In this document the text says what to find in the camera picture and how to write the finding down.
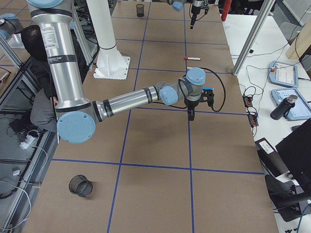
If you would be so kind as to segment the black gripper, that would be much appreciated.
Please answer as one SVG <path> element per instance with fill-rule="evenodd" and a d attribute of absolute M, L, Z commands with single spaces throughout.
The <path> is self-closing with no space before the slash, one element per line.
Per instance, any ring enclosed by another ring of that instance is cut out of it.
<path fill-rule="evenodd" d="M 197 96 L 188 96 L 184 100 L 188 110 L 188 121 L 194 121 L 195 107 L 202 102 L 206 102 L 209 107 L 213 109 L 214 93 L 213 89 L 202 89 Z"/>
<path fill-rule="evenodd" d="M 191 7 L 191 22 L 190 22 L 190 29 L 193 29 L 196 18 L 200 14 L 201 10 L 204 10 L 204 15 L 206 15 L 209 11 L 208 0 L 193 0 L 192 7 Z"/>

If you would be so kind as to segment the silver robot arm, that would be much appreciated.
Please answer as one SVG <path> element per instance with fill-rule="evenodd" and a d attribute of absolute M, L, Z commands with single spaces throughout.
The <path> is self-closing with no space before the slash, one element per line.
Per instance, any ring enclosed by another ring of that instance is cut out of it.
<path fill-rule="evenodd" d="M 162 0 L 172 6 L 175 11 L 181 11 L 184 8 L 187 0 Z M 196 21 L 199 21 L 208 14 L 210 7 L 207 0 L 192 0 L 190 7 L 190 29 L 192 30 Z"/>
<path fill-rule="evenodd" d="M 63 140 L 84 143 L 93 136 L 98 122 L 158 100 L 168 106 L 184 100 L 189 120 L 194 119 L 194 109 L 199 103 L 213 105 L 212 88 L 205 87 L 206 73 L 197 67 L 175 83 L 160 82 L 101 102 L 88 100 L 83 93 L 70 33 L 73 2 L 30 0 L 28 6 L 32 20 L 40 27 L 52 72 L 58 95 L 57 131 Z"/>

